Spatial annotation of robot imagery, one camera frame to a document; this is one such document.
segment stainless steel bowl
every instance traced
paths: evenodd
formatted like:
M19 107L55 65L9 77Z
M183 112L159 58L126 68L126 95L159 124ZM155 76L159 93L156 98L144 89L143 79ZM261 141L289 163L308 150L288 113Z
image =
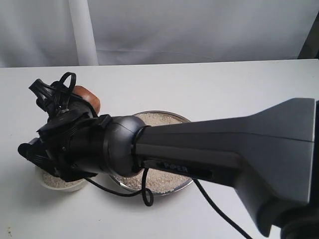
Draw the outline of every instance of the stainless steel bowl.
M137 113L137 114L134 114L135 116L138 116L138 115L143 115L143 114L163 114L163 115L168 115L178 121L181 121L183 123L185 122L190 122L190 120L186 119L185 117L183 116L180 116L180 115L177 115L177 114L174 114L172 112L166 112L166 111L144 111L144 112L140 112L140 113ZM134 189L134 188L131 188L127 185L125 185L124 183L120 182L117 178L115 178L114 176L111 176L111 179L116 183L118 184L120 187L126 189L127 191L130 191L130 192L136 192L137 190ZM171 193L175 193L185 187L187 187L188 185L190 185L191 183L193 182L192 179L189 179L187 180L186 182L180 184L178 187L176 187L173 191L170 191L170 192L165 192L165 193L157 193L157 192L153 192L153 195L154 196L163 196L163 195L168 195L168 194L171 194Z

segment white curtain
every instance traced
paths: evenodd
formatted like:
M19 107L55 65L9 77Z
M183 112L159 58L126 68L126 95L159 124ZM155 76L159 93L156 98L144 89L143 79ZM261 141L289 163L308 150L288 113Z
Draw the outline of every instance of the white curtain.
M318 0L0 0L0 67L297 58Z

